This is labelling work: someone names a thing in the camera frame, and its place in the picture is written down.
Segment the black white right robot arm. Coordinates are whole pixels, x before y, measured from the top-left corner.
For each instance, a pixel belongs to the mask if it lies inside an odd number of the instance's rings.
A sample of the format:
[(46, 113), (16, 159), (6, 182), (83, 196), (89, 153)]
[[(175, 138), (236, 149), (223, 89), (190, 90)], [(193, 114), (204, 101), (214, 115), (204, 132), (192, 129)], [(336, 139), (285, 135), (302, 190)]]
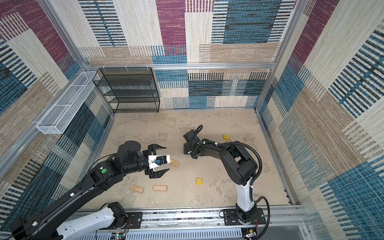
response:
[(253, 183), (262, 171), (260, 155), (250, 146), (236, 142), (217, 143), (199, 139), (198, 130), (183, 135), (184, 154), (192, 159), (213, 157), (222, 161), (230, 179), (236, 184), (236, 210), (239, 222), (248, 224), (253, 220), (257, 204), (254, 201)]

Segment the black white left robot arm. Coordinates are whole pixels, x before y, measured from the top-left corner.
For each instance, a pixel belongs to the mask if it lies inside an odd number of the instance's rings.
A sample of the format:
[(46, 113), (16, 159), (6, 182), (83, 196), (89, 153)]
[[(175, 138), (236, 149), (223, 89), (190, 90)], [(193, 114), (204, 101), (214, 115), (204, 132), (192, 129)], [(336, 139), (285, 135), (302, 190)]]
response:
[(15, 240), (72, 240), (96, 229), (123, 228), (128, 222), (124, 208), (111, 203), (104, 210), (73, 222), (67, 219), (90, 200), (101, 195), (132, 173), (144, 171), (151, 179), (161, 178), (167, 170), (150, 168), (150, 156), (162, 146), (152, 144), (141, 151), (140, 143), (127, 141), (118, 151), (88, 170), (83, 179), (47, 208), (10, 224)]

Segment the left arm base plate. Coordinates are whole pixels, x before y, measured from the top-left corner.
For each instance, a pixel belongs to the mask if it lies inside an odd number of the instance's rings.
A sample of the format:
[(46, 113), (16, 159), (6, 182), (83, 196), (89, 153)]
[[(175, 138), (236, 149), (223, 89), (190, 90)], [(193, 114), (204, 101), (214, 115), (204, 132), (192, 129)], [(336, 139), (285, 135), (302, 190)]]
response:
[(143, 212), (127, 212), (126, 225), (124, 230), (140, 229), (142, 224)]

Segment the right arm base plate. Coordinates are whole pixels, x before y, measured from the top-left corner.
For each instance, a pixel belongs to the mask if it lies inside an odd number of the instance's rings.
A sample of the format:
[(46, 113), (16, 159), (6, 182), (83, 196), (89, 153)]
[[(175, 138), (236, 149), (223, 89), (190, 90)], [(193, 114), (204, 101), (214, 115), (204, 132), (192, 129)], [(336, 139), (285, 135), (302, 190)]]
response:
[(224, 219), (225, 226), (266, 224), (266, 215), (261, 208), (253, 208), (248, 212), (241, 209), (224, 209), (219, 212), (219, 216)]

